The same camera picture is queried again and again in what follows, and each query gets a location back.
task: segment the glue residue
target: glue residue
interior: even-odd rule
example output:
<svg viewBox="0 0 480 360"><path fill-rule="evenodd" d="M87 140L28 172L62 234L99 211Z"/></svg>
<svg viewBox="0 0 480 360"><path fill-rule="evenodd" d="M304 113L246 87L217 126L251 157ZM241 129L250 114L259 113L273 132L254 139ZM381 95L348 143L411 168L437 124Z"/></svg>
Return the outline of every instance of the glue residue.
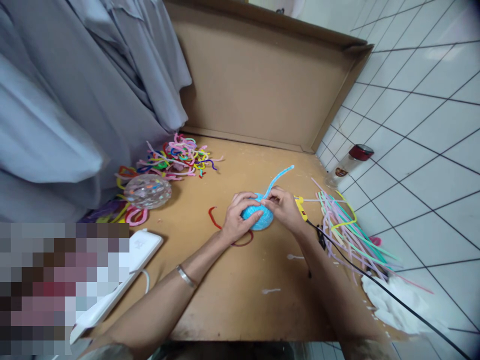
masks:
<svg viewBox="0 0 480 360"><path fill-rule="evenodd" d="M261 291L261 293L262 293L263 295L267 295L268 293L273 293L273 292L280 291L280 290L281 290L281 289L263 289L263 290Z"/></svg>
<svg viewBox="0 0 480 360"><path fill-rule="evenodd" d="M292 254L288 254L288 255L286 256L286 258L287 258L288 260L293 260L293 259L305 259L303 256L295 256L295 255L292 255Z"/></svg>

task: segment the yellow glue gun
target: yellow glue gun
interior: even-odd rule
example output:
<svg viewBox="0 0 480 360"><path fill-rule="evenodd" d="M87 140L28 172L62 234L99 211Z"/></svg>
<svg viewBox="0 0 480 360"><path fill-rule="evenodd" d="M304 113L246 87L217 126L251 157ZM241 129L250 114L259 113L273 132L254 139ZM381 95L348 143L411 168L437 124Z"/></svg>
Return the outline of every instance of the yellow glue gun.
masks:
<svg viewBox="0 0 480 360"><path fill-rule="evenodd" d="M301 214L301 218L303 219L303 221L307 221L308 217L307 217L307 213L305 212L302 204L304 203L304 198L301 197L301 196L293 196L294 199L295 199L295 202L296 202L296 206L298 207L298 211L300 211L300 214Z"/></svg>

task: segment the pile of pipe cleaners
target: pile of pipe cleaners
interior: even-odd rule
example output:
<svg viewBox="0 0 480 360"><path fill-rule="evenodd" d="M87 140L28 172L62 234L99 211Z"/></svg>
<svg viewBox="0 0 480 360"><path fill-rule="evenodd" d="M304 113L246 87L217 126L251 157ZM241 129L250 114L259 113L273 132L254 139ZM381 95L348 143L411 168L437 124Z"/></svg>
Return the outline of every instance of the pile of pipe cleaners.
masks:
<svg viewBox="0 0 480 360"><path fill-rule="evenodd" d="M397 277L403 279L407 283L433 294L433 292L430 290L400 276L392 269L401 269L402 266L388 262L384 256L390 257L397 261L400 260L393 254L376 245L376 241L373 238L369 238L364 233L364 231L357 224L357 215L340 192L337 191L342 200L336 200L333 196L326 193L313 178L311 178L311 180L318 186L320 191L315 194L316 199L304 199L303 201L320 202L321 212L323 214L323 222L319 227L331 240L325 241L325 250L327 251L329 257L334 258L336 262L351 270L351 276L356 285L358 285L358 283L355 274L361 275L361 273L353 266L339 258L332 251L332 243L334 243L339 249L344 250L348 254L347 256L351 262L354 260L360 262L359 267L361 267L364 271L371 271L373 273L372 275L377 275L380 279L385 281L388 281L388 276L385 274L395 274ZM345 203L349 207L351 213L353 214L353 219L340 206L340 203Z"/></svg>
<svg viewBox="0 0 480 360"><path fill-rule="evenodd" d="M153 149L152 145L147 141L148 156L147 160L139 160L135 167L120 166L116 176L116 184L121 190L125 190L124 183L131 181L133 178L143 175L156 175L157 179L147 179L143 181L147 193L145 196L162 197L163 194L155 193L155 188L164 192L165 199L156 202L157 204L164 204L171 196L171 189L169 184L162 186L165 181L181 181L184 177L196 177L198 171L198 178L203 179L207 173L208 165L215 171L215 162L220 162L224 159L210 158L210 152L207 152L207 145L197 148L196 141L191 137L184 137L182 134L175 133L173 141L163 144L161 149ZM85 216L80 222L83 223L129 223L131 227L138 226L147 221L150 207L136 207L132 205L132 197L126 197L124 194L116 195L119 199L109 201L100 209L94 210Z"/></svg>

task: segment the pixelated area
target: pixelated area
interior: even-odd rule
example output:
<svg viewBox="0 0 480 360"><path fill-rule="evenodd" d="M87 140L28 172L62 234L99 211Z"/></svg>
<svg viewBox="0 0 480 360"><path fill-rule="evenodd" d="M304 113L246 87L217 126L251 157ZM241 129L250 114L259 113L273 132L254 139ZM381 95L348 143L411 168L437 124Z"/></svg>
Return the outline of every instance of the pixelated area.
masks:
<svg viewBox="0 0 480 360"><path fill-rule="evenodd" d="M76 319L129 275L125 223L0 223L0 355L70 355Z"/></svg>

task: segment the glass bottle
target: glass bottle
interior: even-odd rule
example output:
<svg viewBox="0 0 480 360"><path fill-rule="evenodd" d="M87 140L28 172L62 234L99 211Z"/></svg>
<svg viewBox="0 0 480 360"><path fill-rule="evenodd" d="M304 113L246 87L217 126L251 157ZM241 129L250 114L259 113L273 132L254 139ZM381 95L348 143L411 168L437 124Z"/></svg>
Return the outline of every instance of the glass bottle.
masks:
<svg viewBox="0 0 480 360"><path fill-rule="evenodd" d="M368 146L362 144L354 145L347 155L335 166L335 169L330 171L325 178L325 185L331 189L337 189L339 183L345 176L355 169L362 162L367 161L374 151Z"/></svg>

